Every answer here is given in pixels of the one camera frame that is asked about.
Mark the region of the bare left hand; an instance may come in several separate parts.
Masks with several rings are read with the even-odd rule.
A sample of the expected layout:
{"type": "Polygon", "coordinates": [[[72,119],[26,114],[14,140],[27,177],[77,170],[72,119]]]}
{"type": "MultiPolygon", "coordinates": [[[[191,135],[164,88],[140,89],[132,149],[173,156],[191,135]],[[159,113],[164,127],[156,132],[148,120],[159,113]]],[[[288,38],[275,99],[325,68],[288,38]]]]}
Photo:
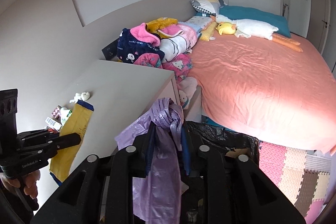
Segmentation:
{"type": "MultiPolygon", "coordinates": [[[[24,193],[26,196],[30,196],[32,199],[37,198],[38,188],[37,181],[41,178],[40,170],[36,170],[23,176],[23,182],[25,184],[24,193]]],[[[4,173],[1,173],[1,182],[4,187],[12,194],[16,194],[15,189],[20,188],[21,184],[18,179],[9,179],[4,173]]]]}

